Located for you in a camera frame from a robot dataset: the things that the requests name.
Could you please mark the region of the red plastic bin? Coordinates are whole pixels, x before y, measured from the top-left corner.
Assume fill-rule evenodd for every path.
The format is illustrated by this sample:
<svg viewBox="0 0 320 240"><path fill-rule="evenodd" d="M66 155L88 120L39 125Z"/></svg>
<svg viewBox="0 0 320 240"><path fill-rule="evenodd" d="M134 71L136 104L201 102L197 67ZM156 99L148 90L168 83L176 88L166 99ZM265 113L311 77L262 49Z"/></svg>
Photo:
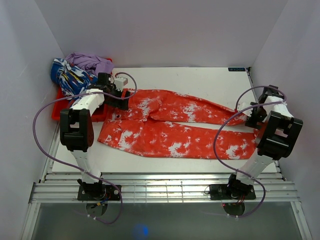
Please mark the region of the red plastic bin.
<svg viewBox="0 0 320 240"><path fill-rule="evenodd" d="M59 86L58 94L56 96L56 99L61 99L65 96L63 96L62 90ZM60 120L60 112L63 109L70 108L72 104L75 104L78 98L68 98L62 101L58 101L54 103L53 111L52 111L52 119L59 121ZM107 106L104 106L103 104L98 107L98 109L95 110L93 113L91 119L93 122L103 122L107 116Z"/></svg>

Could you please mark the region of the red white tie-dye trousers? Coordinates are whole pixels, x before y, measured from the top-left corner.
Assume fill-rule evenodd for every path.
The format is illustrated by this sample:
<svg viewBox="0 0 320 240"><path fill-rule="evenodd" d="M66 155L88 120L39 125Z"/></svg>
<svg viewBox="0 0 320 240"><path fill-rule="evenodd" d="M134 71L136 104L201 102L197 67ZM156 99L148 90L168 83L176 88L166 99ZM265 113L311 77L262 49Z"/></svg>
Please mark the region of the red white tie-dye trousers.
<svg viewBox="0 0 320 240"><path fill-rule="evenodd" d="M256 132L218 131L199 123L239 126L241 114L217 103L169 90L140 89L128 110L109 107L98 141L142 157L245 160Z"/></svg>

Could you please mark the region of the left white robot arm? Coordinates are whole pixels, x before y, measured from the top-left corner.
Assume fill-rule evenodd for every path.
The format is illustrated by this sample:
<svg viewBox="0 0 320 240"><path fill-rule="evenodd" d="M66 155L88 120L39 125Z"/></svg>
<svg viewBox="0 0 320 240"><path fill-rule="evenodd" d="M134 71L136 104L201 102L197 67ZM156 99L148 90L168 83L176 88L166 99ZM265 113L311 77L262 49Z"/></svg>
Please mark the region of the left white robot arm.
<svg viewBox="0 0 320 240"><path fill-rule="evenodd" d="M131 93L124 90L128 78L112 77L100 72L97 82L90 84L72 107L60 111L60 142L71 152L77 166L82 169L77 182L84 193L95 200L106 195L106 187L100 180L102 174L97 164L89 159L88 149L94 143L93 113L102 105L127 111Z"/></svg>

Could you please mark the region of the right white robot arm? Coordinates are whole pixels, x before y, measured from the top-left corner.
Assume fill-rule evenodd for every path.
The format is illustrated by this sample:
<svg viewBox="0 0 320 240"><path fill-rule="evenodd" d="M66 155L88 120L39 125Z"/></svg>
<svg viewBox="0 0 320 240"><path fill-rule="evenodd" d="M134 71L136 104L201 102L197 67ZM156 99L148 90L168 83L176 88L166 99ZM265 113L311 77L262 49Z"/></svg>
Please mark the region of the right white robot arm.
<svg viewBox="0 0 320 240"><path fill-rule="evenodd" d="M304 125L289 112L285 95L277 86L265 86L258 102L251 105L245 126L258 130L254 142L257 155L230 175L225 191L232 199L254 194L254 180L274 161L291 154Z"/></svg>

